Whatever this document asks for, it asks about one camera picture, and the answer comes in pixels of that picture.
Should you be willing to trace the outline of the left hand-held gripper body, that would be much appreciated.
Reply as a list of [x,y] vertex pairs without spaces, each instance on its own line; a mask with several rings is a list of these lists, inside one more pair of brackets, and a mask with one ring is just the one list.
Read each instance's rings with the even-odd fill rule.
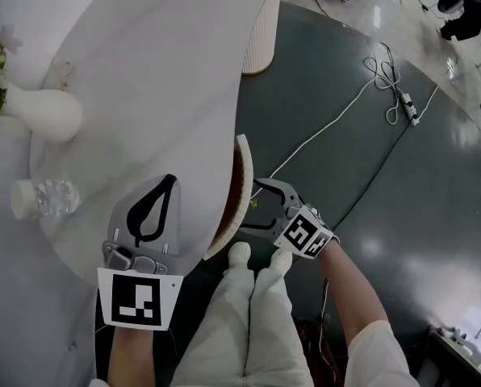
[[182,287],[170,263],[179,255],[179,239],[157,239],[138,248],[108,239],[98,289],[104,322],[136,330],[167,331]]

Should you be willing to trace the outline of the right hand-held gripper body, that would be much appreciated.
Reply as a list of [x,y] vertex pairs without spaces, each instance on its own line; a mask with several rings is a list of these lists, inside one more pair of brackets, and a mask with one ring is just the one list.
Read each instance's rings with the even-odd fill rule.
[[312,260],[330,241],[340,243],[318,210],[300,201],[285,209],[281,221],[282,231],[278,233],[274,245],[294,255]]

